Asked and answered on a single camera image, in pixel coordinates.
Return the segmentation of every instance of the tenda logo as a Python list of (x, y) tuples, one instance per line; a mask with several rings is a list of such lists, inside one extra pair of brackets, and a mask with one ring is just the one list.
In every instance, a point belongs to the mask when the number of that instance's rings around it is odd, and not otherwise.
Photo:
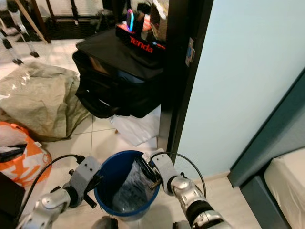
[(138, 47), (141, 47), (142, 49), (152, 53), (153, 48), (149, 46), (149, 44), (144, 45), (142, 42), (138, 41), (134, 37), (130, 36), (130, 43), (133, 43), (134, 45), (137, 45)]

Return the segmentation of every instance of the white tiled floor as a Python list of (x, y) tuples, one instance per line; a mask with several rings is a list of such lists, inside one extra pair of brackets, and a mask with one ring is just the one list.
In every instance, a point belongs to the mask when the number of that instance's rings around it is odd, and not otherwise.
[[(13, 43), (22, 61), (39, 61), (46, 64), (56, 65), (77, 72), (73, 62), (72, 54), (76, 51), (75, 43), (79, 40), (52, 41), (52, 44), (34, 42), (40, 57), (35, 59), (29, 55), (29, 49), (25, 43)], [(18, 66), (10, 60), (8, 52), (0, 46), (0, 79), (11, 73)], [(157, 140), (152, 139), (138, 147), (126, 142), (108, 120), (98, 119), (92, 115), (88, 116), (74, 130), (71, 139), (54, 143), (43, 143), (52, 158), (64, 154), (92, 155), (102, 163), (109, 156), (122, 150), (136, 149), (147, 152), (155, 150)], [(29, 206), (25, 212), (32, 209), (34, 200), (42, 193), (47, 193), (56, 186), (62, 186), (70, 179), (68, 171), (75, 168), (77, 163), (74, 158), (65, 158), (56, 162), (51, 170), (47, 181), (38, 184), (31, 196)], [(243, 195), (238, 188), (232, 188), (227, 178), (219, 178), (207, 182), (208, 200), (234, 228), (257, 229), (260, 228), (253, 213), (247, 205)], [(53, 228), (91, 228), (91, 226), (102, 216), (106, 215), (99, 207), (91, 209), (85, 202), (78, 208), (70, 208), (64, 212), (54, 223)], [(184, 220), (185, 216), (180, 208), (178, 200), (165, 195), (160, 191), (157, 199), (151, 206), (149, 212), (138, 221), (123, 222), (119, 220), (120, 229), (159, 229), (172, 228), (172, 223)]]

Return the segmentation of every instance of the bed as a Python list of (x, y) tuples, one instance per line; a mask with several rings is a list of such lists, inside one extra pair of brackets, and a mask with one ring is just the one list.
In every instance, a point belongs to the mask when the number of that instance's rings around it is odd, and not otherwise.
[(228, 179), (263, 229), (305, 229), (305, 70), (246, 146)]
[(305, 228), (305, 148), (273, 159), (265, 182), (292, 228)]

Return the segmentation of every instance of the black cable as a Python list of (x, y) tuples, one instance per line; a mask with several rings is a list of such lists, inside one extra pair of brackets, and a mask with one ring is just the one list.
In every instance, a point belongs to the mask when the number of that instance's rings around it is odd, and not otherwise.
[(201, 172), (200, 172), (199, 169), (196, 167), (196, 165), (195, 165), (190, 159), (188, 159), (186, 156), (183, 156), (183, 155), (177, 154), (177, 153), (172, 153), (172, 152), (160, 152), (160, 153), (154, 154), (154, 155), (151, 157), (151, 160), (152, 160), (155, 156), (158, 156), (158, 155), (161, 155), (161, 154), (176, 155), (176, 156), (180, 156), (180, 157), (184, 158), (185, 160), (187, 160), (187, 161), (196, 169), (198, 175), (200, 176), (200, 179), (201, 179), (201, 182), (202, 182), (202, 185), (203, 185), (203, 195), (204, 195), (204, 197), (206, 198), (206, 187), (205, 187), (205, 182), (204, 182), (203, 176), (201, 175)]
[(58, 158), (52, 160), (49, 164), (47, 164), (47, 165), (40, 171), (40, 173), (36, 176), (34, 182), (32, 183), (32, 186), (31, 186), (31, 188), (30, 188), (30, 190), (29, 190), (29, 193), (28, 193), (27, 197), (25, 198), (25, 200), (24, 200), (24, 202), (23, 202), (23, 204), (22, 204), (22, 206), (21, 206), (21, 208), (20, 208), (19, 214), (18, 214), (18, 216), (16, 217), (16, 220), (17, 220), (17, 221), (19, 221), (20, 216), (21, 216), (21, 214), (22, 214), (22, 212), (23, 212), (25, 206), (27, 205), (27, 203), (28, 203), (28, 201), (29, 201), (29, 199), (30, 199), (30, 196), (31, 196), (31, 194), (32, 194), (32, 192), (33, 192), (33, 190), (34, 190), (34, 187), (35, 187), (37, 181), (39, 180), (39, 178), (41, 177), (41, 175), (44, 173), (44, 171), (45, 171), (48, 167), (50, 167), (54, 162), (59, 161), (60, 159), (63, 159), (63, 158), (65, 158), (65, 157), (71, 157), (71, 156), (72, 156), (72, 157), (75, 157), (75, 158), (77, 159), (77, 162), (78, 162), (79, 164), (80, 164), (79, 161), (81, 161), (81, 160), (84, 159), (83, 156), (76, 155), (76, 154), (67, 154), (67, 155), (63, 155), (63, 156), (60, 156), (60, 157), (58, 157)]

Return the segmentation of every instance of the light blue wall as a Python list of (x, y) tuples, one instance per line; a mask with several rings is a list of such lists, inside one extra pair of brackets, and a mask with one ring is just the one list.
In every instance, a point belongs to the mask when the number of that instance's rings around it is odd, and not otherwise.
[(304, 66), (304, 0), (214, 0), (178, 152), (228, 171)]

